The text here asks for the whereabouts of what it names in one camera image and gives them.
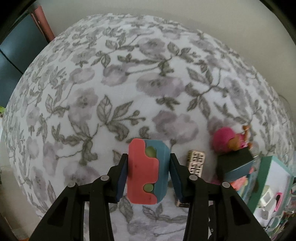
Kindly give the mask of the cream plastic toy house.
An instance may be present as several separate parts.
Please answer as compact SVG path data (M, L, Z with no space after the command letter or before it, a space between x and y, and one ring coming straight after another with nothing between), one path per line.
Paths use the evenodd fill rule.
M257 205L258 208L261 209L261 217L264 220L268 220L269 216L273 213L275 209L275 195L271 190L269 185L265 185L261 197L259 199L259 203Z

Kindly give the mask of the pink kids watch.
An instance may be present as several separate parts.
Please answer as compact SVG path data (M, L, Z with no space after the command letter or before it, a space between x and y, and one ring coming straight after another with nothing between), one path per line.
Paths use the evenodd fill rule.
M275 200L276 200L276 206L275 206L275 209L273 212L277 212L280 205L281 205L281 202L282 202L282 198L283 198L283 193L282 192L278 192L275 196Z

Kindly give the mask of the red and blue block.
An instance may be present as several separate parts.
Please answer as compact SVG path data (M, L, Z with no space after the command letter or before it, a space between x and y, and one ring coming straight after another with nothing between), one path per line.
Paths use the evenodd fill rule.
M160 140L134 138L128 146L127 197L133 204L154 205L167 193L170 149Z

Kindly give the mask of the white tray with teal rim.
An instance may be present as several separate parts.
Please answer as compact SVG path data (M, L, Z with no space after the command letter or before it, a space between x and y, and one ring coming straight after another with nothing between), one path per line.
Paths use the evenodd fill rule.
M274 223L279 221L292 188L294 176L289 168L276 156L262 157L255 162L256 170L247 178L247 185L238 192L247 204L254 217L264 228L274 229ZM268 220L261 217L261 209L257 207L265 185L269 185L274 195L283 193L281 205Z

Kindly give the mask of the black square box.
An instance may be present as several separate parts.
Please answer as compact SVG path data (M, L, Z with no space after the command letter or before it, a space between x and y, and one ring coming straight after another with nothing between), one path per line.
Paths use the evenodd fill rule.
M220 154L217 158L216 175L219 181L234 182L249 174L254 162L248 147Z

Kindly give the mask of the gold patterned bar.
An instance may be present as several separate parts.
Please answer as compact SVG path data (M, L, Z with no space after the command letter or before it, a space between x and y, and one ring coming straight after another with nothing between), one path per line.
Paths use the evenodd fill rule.
M197 150L189 150L187 156L187 168L189 172L198 177L202 177L205 153Z

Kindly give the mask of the pink haired doll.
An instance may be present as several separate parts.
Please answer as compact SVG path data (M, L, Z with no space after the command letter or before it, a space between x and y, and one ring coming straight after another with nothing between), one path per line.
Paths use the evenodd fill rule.
M227 153L243 148L251 149L253 144L248 138L250 126L243 126L242 129L242 133L236 133L230 127L222 127L217 130L212 138L214 151L217 153Z

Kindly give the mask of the floral blanket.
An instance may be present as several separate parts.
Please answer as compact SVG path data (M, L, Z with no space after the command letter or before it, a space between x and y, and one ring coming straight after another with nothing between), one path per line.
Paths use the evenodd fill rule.
M58 35L26 69L8 101L3 135L17 182L42 219L69 183L90 184L118 165L134 138L160 140L187 167L205 153L216 175L214 133L250 126L255 162L293 162L295 127L264 77L199 30L155 16L98 14ZM133 204L127 180L109 204L113 240L184 240L189 204L167 192Z

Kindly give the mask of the dark blue cabinet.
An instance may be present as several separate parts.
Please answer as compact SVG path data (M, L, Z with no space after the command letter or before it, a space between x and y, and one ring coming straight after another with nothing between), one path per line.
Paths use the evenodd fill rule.
M5 107L20 78L48 45L48 40L34 20L34 14L25 14L1 43L1 106Z

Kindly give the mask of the pink pole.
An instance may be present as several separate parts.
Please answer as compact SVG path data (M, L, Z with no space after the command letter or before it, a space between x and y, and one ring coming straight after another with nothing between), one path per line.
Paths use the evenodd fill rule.
M39 28L40 32L45 37L46 41L49 43L52 40L54 40L55 35L45 17L42 7L33 6L30 15L33 18L37 27Z

